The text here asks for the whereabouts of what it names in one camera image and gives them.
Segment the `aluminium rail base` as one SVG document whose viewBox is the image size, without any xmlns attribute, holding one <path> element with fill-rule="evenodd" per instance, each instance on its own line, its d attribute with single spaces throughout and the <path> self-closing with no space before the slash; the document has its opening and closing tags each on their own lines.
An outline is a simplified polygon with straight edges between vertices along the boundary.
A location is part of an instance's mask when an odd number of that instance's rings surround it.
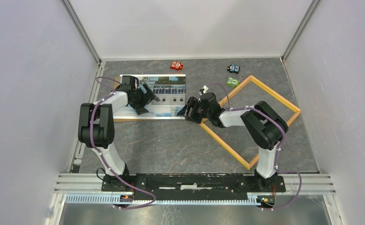
<svg viewBox="0 0 365 225">
<path fill-rule="evenodd" d="M 336 191 L 331 178 L 326 174 L 305 174 L 302 181 L 293 174 L 283 175 L 283 181 L 277 185 L 284 186 L 285 191 L 277 191 L 276 195 L 335 195 Z M 151 196 L 138 197 L 137 192 L 103 191 L 103 183 L 94 174 L 59 175 L 54 192 L 65 194 L 67 203 L 93 203 L 130 205 L 145 204 Z M 214 189 L 194 189 L 187 186 L 183 190 L 161 189 L 156 193 L 154 204 L 158 205 L 259 205 L 259 201 L 271 192 L 238 192 L 231 188 L 223 188 L 220 194 Z"/>
</svg>

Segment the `black blue toy block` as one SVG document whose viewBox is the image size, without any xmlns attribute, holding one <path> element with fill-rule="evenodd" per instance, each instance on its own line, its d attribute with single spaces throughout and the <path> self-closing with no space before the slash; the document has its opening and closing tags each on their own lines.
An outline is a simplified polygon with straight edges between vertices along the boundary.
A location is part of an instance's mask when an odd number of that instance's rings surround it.
<svg viewBox="0 0 365 225">
<path fill-rule="evenodd" d="M 230 64 L 230 65 L 227 66 L 227 71 L 230 72 L 230 73 L 239 74 L 240 66 L 238 66 L 236 64 Z"/>
</svg>

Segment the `green toy block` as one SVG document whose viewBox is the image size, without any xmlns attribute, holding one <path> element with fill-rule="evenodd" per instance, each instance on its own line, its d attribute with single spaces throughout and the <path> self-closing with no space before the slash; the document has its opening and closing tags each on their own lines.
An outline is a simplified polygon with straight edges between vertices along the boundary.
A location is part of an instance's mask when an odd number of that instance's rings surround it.
<svg viewBox="0 0 365 225">
<path fill-rule="evenodd" d="M 226 81 L 226 85 L 233 87 L 233 88 L 236 88 L 239 84 L 240 84 L 240 81 L 233 77 L 228 77 L 228 79 Z"/>
</svg>

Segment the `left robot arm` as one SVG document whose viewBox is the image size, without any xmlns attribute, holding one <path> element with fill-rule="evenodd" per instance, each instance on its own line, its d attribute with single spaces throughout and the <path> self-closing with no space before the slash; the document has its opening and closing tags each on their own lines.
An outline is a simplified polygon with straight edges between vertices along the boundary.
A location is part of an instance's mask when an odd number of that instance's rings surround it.
<svg viewBox="0 0 365 225">
<path fill-rule="evenodd" d="M 118 190 L 131 188 L 131 178 L 126 164 L 114 145 L 114 113 L 131 106 L 137 115 L 148 113 L 145 106 L 159 98 L 147 83 L 132 75 L 125 75 L 116 88 L 99 101 L 80 106 L 78 140 L 93 150 L 103 165 L 103 182 L 113 184 Z"/>
</svg>

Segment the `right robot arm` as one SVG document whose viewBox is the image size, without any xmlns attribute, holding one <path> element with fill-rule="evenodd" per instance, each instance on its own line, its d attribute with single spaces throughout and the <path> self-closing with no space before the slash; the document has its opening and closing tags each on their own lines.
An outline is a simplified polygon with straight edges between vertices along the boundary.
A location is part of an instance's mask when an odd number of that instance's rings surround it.
<svg viewBox="0 0 365 225">
<path fill-rule="evenodd" d="M 200 98 L 190 97 L 177 115 L 195 123 L 208 119 L 218 128 L 246 127 L 259 147 L 259 160 L 254 172 L 255 187 L 267 191 L 273 186 L 278 174 L 279 151 L 289 127 L 267 102 L 259 101 L 243 108 L 223 108 L 215 94 L 208 92 Z"/>
</svg>

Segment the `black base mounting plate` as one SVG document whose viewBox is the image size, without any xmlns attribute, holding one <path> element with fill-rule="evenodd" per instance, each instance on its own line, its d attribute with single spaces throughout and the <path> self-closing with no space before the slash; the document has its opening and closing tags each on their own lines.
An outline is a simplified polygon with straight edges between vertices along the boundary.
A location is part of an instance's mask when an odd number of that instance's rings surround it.
<svg viewBox="0 0 365 225">
<path fill-rule="evenodd" d="M 248 193 L 284 193 L 282 176 L 259 189 L 254 174 L 245 173 L 137 173 L 130 174 L 131 188 L 118 188 L 102 181 L 104 192 L 127 192 L 133 200 L 246 200 Z"/>
</svg>

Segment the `wooden picture frame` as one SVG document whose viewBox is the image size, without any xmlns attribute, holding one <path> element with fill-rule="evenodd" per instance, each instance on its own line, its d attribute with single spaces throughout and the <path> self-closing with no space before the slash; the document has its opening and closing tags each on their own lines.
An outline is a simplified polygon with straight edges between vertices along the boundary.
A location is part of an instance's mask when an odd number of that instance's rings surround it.
<svg viewBox="0 0 365 225">
<path fill-rule="evenodd" d="M 254 105 L 259 101 L 267 102 L 289 126 L 278 159 L 280 170 L 303 171 L 301 160 L 306 159 L 310 147 L 287 77 L 268 80 L 251 75 L 243 80 L 241 85 L 241 88 L 232 88 L 225 84 L 214 84 L 209 87 L 209 91 L 215 93 L 222 107 L 239 108 Z M 241 162 L 245 169 L 254 169 L 258 161 L 259 148 L 245 127 L 217 128 L 208 121 L 202 124 L 212 131 L 213 137 Z"/>
</svg>

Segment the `red toy block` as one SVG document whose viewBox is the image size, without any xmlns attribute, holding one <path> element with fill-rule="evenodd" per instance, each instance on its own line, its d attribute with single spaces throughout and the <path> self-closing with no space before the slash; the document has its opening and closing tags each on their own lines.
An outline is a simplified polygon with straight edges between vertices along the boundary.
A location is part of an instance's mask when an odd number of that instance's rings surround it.
<svg viewBox="0 0 365 225">
<path fill-rule="evenodd" d="M 171 62 L 170 69 L 179 71 L 179 70 L 182 70 L 182 68 L 183 68 L 183 64 L 181 62 L 179 62 L 179 61 Z"/>
</svg>

